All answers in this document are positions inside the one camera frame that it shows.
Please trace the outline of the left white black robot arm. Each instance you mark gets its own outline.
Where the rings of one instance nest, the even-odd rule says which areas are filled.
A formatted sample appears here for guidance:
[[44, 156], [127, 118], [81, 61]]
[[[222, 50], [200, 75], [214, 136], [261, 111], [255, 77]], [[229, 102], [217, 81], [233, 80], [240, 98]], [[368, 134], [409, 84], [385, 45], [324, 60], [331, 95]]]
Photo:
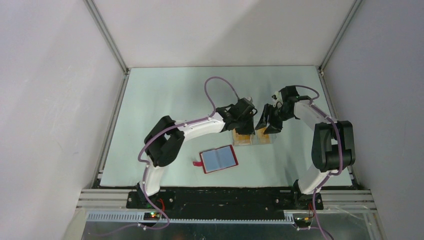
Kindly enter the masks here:
[[158, 192], [165, 168], [176, 160], [183, 143], [208, 134], [233, 130], [252, 134], [254, 116], [258, 110], [251, 98], [238, 98], [235, 104], [214, 106], [212, 112], [194, 120], [177, 122], [163, 116], [147, 134], [138, 161], [145, 164], [138, 201], [145, 208], [153, 208], [158, 202]]

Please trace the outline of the red leather card holder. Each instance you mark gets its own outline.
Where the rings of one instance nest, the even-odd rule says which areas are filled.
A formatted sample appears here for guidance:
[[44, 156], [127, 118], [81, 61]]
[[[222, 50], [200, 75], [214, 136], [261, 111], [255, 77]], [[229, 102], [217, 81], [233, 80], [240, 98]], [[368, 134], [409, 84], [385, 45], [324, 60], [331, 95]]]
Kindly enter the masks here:
[[194, 167], [203, 169], [205, 174], [225, 170], [239, 165], [232, 145], [204, 150], [199, 153], [200, 161], [193, 161]]

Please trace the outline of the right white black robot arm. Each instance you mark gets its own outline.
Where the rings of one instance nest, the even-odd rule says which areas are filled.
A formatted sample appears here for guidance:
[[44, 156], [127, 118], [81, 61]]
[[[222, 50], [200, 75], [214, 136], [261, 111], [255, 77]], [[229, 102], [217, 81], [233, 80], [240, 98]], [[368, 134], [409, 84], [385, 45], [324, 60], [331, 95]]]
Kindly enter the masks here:
[[277, 134], [283, 123], [290, 119], [303, 121], [312, 131], [312, 165], [306, 175], [296, 180], [291, 194], [291, 204], [304, 209], [322, 186], [333, 176], [339, 176], [345, 168], [355, 163], [353, 125], [347, 120], [337, 120], [315, 104], [315, 98], [300, 95], [299, 85], [289, 85], [272, 95], [273, 103], [265, 104], [256, 130], [264, 134]]

